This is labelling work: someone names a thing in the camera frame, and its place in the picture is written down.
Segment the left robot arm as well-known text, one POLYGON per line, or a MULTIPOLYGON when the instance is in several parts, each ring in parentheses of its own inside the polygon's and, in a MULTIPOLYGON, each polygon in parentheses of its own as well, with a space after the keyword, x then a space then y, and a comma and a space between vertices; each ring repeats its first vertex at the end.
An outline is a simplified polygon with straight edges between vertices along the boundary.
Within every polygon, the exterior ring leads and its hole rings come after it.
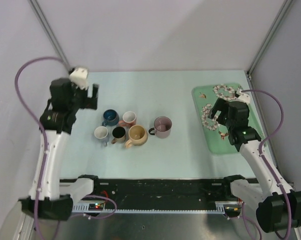
POLYGON ((96 110, 99 85, 80 88, 68 78, 53 80, 51 97, 37 122, 40 123, 40 153, 28 197, 21 198, 21 210, 40 220, 67 221, 74 205, 86 196, 97 199, 102 192, 99 178, 83 174, 71 180, 61 180, 64 151, 71 136, 76 114, 80 109, 96 110))

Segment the small blue-grey cup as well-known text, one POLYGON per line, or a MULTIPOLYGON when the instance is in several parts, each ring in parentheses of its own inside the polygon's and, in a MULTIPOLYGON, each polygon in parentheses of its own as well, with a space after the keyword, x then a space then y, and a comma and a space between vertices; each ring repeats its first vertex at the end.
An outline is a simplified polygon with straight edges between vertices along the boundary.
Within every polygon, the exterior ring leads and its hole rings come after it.
POLYGON ((105 126, 99 126, 94 130, 94 136, 98 139, 104 147, 108 146, 109 131, 105 126))

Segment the aluminium frame post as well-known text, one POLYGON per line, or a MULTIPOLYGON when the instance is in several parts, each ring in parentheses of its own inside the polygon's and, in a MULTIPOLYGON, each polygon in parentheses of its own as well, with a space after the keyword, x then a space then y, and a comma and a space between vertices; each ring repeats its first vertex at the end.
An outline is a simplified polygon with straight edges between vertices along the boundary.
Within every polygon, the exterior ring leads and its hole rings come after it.
POLYGON ((64 62, 65 68, 67 71, 71 69, 71 65, 62 49, 61 44, 59 43, 42 7, 39 4, 38 0, 28 0, 27 1, 34 12, 39 24, 43 28, 51 46, 53 47, 56 55, 64 62))
POLYGON ((259 62, 262 60, 268 47, 272 43, 274 37, 276 36, 278 30, 280 29, 281 25, 283 24, 285 18, 287 17, 288 13, 290 12, 290 9, 292 8, 292 6, 295 2, 296 2, 295 0, 284 0, 283 1, 269 30, 267 31, 267 33, 265 35, 265 38, 263 39, 260 47, 258 48, 256 55, 254 56, 251 64, 249 65, 249 67, 246 71, 246 77, 248 78, 249 81, 252 79, 252 74, 253 74, 254 70, 256 69, 259 62))

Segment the mauve upside-down mug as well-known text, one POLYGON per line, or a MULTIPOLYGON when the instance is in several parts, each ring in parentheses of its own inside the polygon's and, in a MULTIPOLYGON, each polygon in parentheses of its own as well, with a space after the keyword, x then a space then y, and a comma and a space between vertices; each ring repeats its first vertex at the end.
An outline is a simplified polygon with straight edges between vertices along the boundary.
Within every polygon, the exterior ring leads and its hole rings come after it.
POLYGON ((159 116, 154 120, 153 127, 148 130, 148 133, 160 139, 165 139, 170 135, 172 125, 170 118, 159 116))

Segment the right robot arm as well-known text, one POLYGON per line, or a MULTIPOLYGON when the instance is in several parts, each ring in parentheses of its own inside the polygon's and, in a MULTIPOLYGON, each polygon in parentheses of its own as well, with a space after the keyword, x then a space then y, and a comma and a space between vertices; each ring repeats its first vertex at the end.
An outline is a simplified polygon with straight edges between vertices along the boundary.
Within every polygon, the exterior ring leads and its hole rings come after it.
POLYGON ((267 159, 259 133, 249 126, 248 104, 218 98, 208 117, 213 119, 215 115, 218 115, 217 122, 226 127, 229 143, 248 162, 260 185, 260 189, 256 189, 241 175, 229 176, 230 183, 221 188, 222 196, 229 201, 239 198, 254 209, 265 233, 299 228, 301 191, 294 191, 267 159))

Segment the blue mug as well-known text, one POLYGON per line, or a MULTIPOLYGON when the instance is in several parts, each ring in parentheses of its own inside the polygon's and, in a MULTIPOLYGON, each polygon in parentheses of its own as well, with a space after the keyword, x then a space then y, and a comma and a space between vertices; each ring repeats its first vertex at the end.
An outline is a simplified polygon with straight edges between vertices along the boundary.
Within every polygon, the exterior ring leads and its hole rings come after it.
POLYGON ((101 125, 103 127, 116 126, 119 123, 119 119, 120 119, 118 113, 113 109, 106 110, 103 113, 102 117, 103 117, 103 122, 101 125))

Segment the right aluminium frame post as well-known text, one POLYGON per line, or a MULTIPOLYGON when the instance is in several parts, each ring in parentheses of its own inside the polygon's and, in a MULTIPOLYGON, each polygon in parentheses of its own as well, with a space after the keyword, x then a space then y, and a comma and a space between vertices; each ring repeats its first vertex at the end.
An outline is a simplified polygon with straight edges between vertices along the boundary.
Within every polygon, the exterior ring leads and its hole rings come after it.
POLYGON ((288 13, 290 12, 290 9, 292 8, 292 6, 295 2, 296 2, 295 0, 284 0, 283 1, 269 30, 267 31, 267 33, 265 35, 265 38, 263 39, 260 47, 258 48, 256 55, 254 56, 251 64, 249 65, 249 67, 246 71, 246 77, 248 78, 249 81, 252 79, 252 74, 253 74, 254 70, 256 69, 259 62, 262 60, 268 47, 272 43, 274 37, 276 36, 278 30, 280 29, 281 25, 283 24, 285 18, 287 17, 288 13))

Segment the left aluminium frame post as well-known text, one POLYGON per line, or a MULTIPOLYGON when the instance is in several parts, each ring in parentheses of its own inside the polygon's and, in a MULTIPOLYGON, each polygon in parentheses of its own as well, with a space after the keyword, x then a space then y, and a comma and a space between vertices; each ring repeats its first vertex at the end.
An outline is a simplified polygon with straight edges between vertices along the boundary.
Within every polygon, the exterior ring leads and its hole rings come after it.
POLYGON ((38 0, 28 0, 27 1, 34 12, 39 24, 43 28, 51 46, 53 47, 56 55, 64 62, 65 68, 67 71, 71 69, 71 65, 62 49, 61 44, 59 43, 42 7, 39 4, 38 0))

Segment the brown striped cup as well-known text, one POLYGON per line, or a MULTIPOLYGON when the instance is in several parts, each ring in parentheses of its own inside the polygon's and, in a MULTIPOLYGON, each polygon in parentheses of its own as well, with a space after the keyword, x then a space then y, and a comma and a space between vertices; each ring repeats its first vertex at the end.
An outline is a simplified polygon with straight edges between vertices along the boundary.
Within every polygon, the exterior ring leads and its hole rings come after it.
POLYGON ((113 140, 111 141, 112 144, 116 143, 124 143, 127 139, 126 129, 122 126, 117 126, 112 130, 113 140))

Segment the tan ceramic teapot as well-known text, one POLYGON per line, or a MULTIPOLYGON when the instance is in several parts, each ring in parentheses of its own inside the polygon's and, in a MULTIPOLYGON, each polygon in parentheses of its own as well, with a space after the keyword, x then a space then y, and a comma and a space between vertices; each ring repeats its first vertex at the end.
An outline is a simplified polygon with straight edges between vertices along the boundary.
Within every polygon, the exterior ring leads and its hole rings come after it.
POLYGON ((125 148, 132 146, 142 146, 148 140, 148 132, 141 125, 134 125, 128 131, 128 140, 125 142, 125 148))

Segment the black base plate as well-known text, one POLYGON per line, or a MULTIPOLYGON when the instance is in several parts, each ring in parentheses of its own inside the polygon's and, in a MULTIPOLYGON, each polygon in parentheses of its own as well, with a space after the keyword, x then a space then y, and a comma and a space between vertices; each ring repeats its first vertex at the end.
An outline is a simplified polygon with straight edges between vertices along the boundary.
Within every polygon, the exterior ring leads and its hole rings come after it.
POLYGON ((223 178, 98 179, 93 195, 108 197, 119 211, 215 210, 217 202, 239 199, 223 178))

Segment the green floral tray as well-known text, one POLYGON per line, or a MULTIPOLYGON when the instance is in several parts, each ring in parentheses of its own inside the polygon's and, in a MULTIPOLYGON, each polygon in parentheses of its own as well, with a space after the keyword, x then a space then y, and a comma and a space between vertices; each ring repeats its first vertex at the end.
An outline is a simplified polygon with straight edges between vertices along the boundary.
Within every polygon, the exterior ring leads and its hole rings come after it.
POLYGON ((235 135, 229 135, 227 128, 216 121, 220 111, 216 113, 213 119, 208 118, 208 114, 218 98, 229 102, 237 101, 235 92, 238 89, 243 89, 239 83, 219 83, 197 86, 192 90, 193 102, 208 149, 214 155, 237 153, 242 143, 250 140, 261 140, 261 137, 264 136, 260 123, 252 109, 251 100, 250 104, 247 104, 249 108, 248 128, 237 131, 235 135))

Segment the salmon pink mug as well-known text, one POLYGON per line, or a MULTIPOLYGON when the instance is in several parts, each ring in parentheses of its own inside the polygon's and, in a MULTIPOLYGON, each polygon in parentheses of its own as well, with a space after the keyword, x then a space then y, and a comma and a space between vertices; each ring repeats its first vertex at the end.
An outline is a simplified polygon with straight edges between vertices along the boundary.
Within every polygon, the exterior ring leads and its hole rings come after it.
POLYGON ((127 127, 131 128, 132 126, 136 125, 137 122, 137 115, 133 111, 127 111, 123 114, 122 120, 118 122, 120 127, 127 127))

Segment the small circuit board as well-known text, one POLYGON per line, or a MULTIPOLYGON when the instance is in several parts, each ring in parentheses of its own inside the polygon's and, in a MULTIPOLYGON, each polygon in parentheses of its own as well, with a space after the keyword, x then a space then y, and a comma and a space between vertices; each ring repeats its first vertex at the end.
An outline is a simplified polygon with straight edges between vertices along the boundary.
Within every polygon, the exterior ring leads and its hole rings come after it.
POLYGON ((88 206, 89 211, 102 210, 104 208, 104 203, 90 203, 88 206))

